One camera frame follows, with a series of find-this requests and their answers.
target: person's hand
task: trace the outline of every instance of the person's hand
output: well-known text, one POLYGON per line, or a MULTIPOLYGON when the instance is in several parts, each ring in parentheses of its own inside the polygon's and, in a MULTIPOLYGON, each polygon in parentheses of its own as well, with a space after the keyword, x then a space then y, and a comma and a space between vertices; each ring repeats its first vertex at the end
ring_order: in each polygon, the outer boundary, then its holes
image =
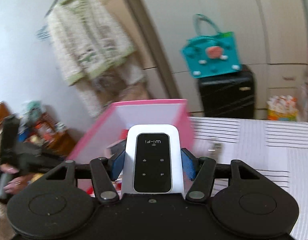
MULTIPOLYGON (((18 169, 8 164, 2 164, 0 168, 1 168, 1 171, 4 173, 16 174, 19 172, 18 169)), ((35 175, 34 173, 30 173, 25 176, 20 176, 20 177, 17 177, 11 180, 4 187, 5 192, 8 194, 14 194, 14 195, 17 194, 18 192, 20 192, 22 189, 24 189, 28 185, 28 181, 30 181, 34 175, 35 175)))

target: black touch screen panel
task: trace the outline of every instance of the black touch screen panel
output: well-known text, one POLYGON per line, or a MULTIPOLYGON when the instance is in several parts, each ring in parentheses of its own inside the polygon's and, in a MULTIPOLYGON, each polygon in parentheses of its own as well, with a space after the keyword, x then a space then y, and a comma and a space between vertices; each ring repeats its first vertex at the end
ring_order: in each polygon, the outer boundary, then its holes
POLYGON ((144 193, 165 193, 172 188, 170 139, 165 133, 137 136, 134 189, 144 193))

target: white cabinet drawer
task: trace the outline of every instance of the white cabinet drawer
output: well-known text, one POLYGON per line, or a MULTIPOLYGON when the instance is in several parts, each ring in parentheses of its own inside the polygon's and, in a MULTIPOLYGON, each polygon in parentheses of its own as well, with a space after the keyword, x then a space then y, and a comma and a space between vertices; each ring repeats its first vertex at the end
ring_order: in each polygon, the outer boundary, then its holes
POLYGON ((292 96, 297 97, 296 88, 268 88, 267 89, 267 98, 272 96, 292 96))
POLYGON ((307 73, 307 65, 269 65, 268 87, 299 87, 307 73))
POLYGON ((254 74, 256 109, 267 108, 267 64, 248 65, 254 74))
POLYGON ((197 79, 192 78, 188 71, 174 73, 173 76, 181 97, 187 99, 187 110, 190 112, 202 112, 204 109, 198 91, 197 79))

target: white wardrobe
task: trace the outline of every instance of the white wardrobe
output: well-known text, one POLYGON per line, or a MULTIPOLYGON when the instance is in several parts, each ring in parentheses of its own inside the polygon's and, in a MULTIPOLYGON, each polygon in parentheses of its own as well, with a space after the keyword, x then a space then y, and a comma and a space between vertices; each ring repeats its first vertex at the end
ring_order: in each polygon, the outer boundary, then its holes
MULTIPOLYGON (((179 50, 194 37, 192 17, 202 13, 221 31, 234 31, 242 64, 256 79, 256 118, 272 95, 296 95, 307 72, 308 33, 302 0, 143 0, 189 111, 203 111, 197 81, 179 50)), ((214 30, 201 24, 203 33, 214 30)))

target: colorful plastic bag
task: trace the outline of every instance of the colorful plastic bag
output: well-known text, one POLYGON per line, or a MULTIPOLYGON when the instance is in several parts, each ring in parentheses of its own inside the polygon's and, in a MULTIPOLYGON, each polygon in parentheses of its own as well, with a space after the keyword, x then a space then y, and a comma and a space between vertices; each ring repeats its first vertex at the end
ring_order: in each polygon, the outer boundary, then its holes
POLYGON ((222 33, 215 23, 203 14, 194 15, 194 27, 197 36, 188 40, 181 50, 194 78, 233 73, 242 69, 233 32, 222 33), (200 20, 208 22, 217 34, 201 35, 198 25, 200 20))

